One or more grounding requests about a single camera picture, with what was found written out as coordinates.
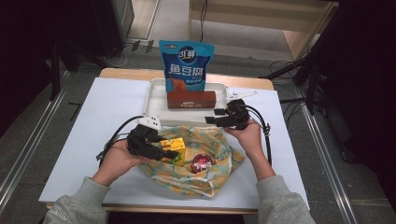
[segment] white table surface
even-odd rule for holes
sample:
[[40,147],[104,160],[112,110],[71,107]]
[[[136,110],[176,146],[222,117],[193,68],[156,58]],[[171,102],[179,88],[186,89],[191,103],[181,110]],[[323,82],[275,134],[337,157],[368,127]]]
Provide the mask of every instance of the white table surface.
[[[94,175],[99,164],[96,155],[103,150],[105,143],[125,120],[142,115],[148,90],[148,81],[101,77],[94,81],[39,198],[40,202],[53,203],[65,194],[73,195],[81,186],[84,176]],[[228,88],[229,93],[246,91],[252,89]],[[265,122],[271,125],[273,167],[278,175],[283,175],[290,190],[300,193],[308,205],[277,92],[256,91],[258,94],[245,98],[244,101],[259,110]],[[135,125],[135,122],[131,122],[121,133],[128,133]],[[228,134],[226,137],[232,147],[245,155],[236,139]],[[264,137],[262,143],[266,154]],[[227,183],[213,198],[175,193],[158,186],[135,167],[111,185],[104,205],[251,211],[259,205],[256,183],[256,176],[248,159],[231,174]]]

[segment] yellow package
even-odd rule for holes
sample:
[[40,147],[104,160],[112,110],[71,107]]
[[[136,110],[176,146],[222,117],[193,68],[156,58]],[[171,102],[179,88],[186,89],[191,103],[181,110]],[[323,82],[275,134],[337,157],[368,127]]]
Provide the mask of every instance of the yellow package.
[[170,140],[162,140],[160,142],[163,150],[174,150],[178,152],[178,155],[174,159],[163,158],[162,161],[178,166],[184,165],[184,160],[186,158],[186,146],[184,145],[183,138],[173,138]]

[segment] white tray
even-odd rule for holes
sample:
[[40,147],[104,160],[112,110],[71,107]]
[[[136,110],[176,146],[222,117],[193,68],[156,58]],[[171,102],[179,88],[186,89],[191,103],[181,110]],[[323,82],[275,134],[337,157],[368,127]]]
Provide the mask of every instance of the white tray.
[[[215,108],[225,108],[227,105],[227,87],[222,83],[206,82],[206,91],[216,92]],[[154,78],[150,81],[148,96],[143,111],[145,116],[158,116],[164,126],[210,126],[205,117],[214,117],[213,108],[168,109],[165,79]]]

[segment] gray sleeve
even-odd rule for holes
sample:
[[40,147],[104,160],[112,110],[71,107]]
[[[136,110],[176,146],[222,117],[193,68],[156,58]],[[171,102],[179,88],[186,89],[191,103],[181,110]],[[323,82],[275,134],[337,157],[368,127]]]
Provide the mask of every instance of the gray sleeve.
[[256,187],[259,223],[315,223],[301,195],[290,192],[281,175],[265,178]]
[[63,196],[55,202],[44,223],[106,223],[102,202],[109,190],[85,177],[75,195]]

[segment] gray floor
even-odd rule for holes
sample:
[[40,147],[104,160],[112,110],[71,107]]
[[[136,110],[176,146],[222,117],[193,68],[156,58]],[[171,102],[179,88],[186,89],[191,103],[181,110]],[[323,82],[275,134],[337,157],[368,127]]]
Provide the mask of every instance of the gray floor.
[[[167,3],[183,2],[180,0],[163,1]],[[168,7],[168,9],[172,8],[169,4],[162,3],[162,6]],[[161,16],[166,17],[166,13],[160,10],[157,21],[163,21]],[[185,21],[169,21],[168,23],[172,22],[178,22],[177,25],[180,26],[186,25]],[[206,28],[210,30],[212,29],[211,27],[216,27],[218,24],[212,24],[213,26],[211,26],[210,23],[207,23],[207,25]],[[156,22],[150,35],[151,39],[158,41],[162,38],[186,38],[184,34],[175,33],[175,30],[168,30],[169,33],[166,33],[158,29],[158,27],[163,26]],[[251,39],[245,39],[242,46],[233,49],[229,47],[232,47],[235,43],[228,42],[231,40],[225,39],[229,37],[223,36],[222,39],[224,41],[221,42],[221,45],[219,40],[215,38],[216,35],[206,35],[207,41],[212,41],[213,44],[216,44],[217,49],[227,49],[217,52],[214,60],[209,65],[208,72],[240,77],[256,77],[270,74],[272,62],[278,60],[288,61],[290,60],[290,54],[285,50],[286,45],[282,36],[274,37],[279,32],[268,32],[273,32],[273,35],[268,35],[266,40],[276,41],[276,44],[263,42],[261,43],[262,49],[259,51],[253,50],[254,47],[246,46],[246,43],[253,41]],[[177,37],[170,36],[172,33],[176,34]],[[278,46],[278,48],[271,49],[270,47],[273,46]],[[249,54],[240,54],[241,52],[249,52]],[[151,52],[146,53],[146,47],[141,46],[136,51],[126,50],[125,54],[127,61],[123,68],[163,69],[160,52],[157,48],[153,48]],[[71,73],[70,83],[67,85],[65,96],[40,139],[31,161],[21,176],[19,184],[9,198],[7,206],[0,216],[0,223],[38,223],[47,211],[45,205],[38,202],[38,197],[75,121],[73,117],[77,107],[69,103],[83,104],[94,78],[98,77],[100,73],[100,69],[95,65],[83,59],[81,60],[82,66],[77,73]],[[125,58],[121,53],[108,60],[114,64],[125,62]],[[284,65],[285,63],[275,63],[271,68],[275,71]],[[280,99],[295,98],[297,96],[296,87],[289,80],[277,78],[274,83]],[[50,87],[47,87],[19,116],[5,135],[0,138],[0,148],[2,149],[0,150],[0,180],[2,182],[49,104],[49,97]],[[352,203],[354,214],[359,223],[396,223],[396,215],[379,187],[375,174],[364,165],[344,162],[340,146],[335,140],[328,121],[320,113],[316,113],[314,118],[318,123],[332,162],[340,176],[342,185],[346,189],[346,194]],[[312,217],[317,223],[344,223],[302,110],[291,117],[288,130],[306,188]],[[245,216],[245,218],[246,223],[257,223],[257,216],[249,215]]]
[[[138,0],[134,4],[135,17],[140,21],[142,18],[149,21],[151,20],[151,14],[148,13],[148,7],[140,8],[141,1]],[[157,0],[143,1],[145,4],[147,4],[146,1],[157,2]],[[158,42],[161,39],[199,41],[201,25],[199,21],[191,21],[191,24],[189,24],[189,2],[185,0],[161,0],[158,13],[153,18],[153,26],[148,38],[134,38],[140,33],[138,30],[141,30],[139,28],[141,23],[132,26],[133,29],[129,33],[129,37],[142,40],[143,45],[145,41],[152,40],[154,47],[159,46]],[[292,60],[286,39],[280,30],[211,21],[205,21],[204,27],[204,42],[215,45],[218,55],[250,57],[270,61]]]

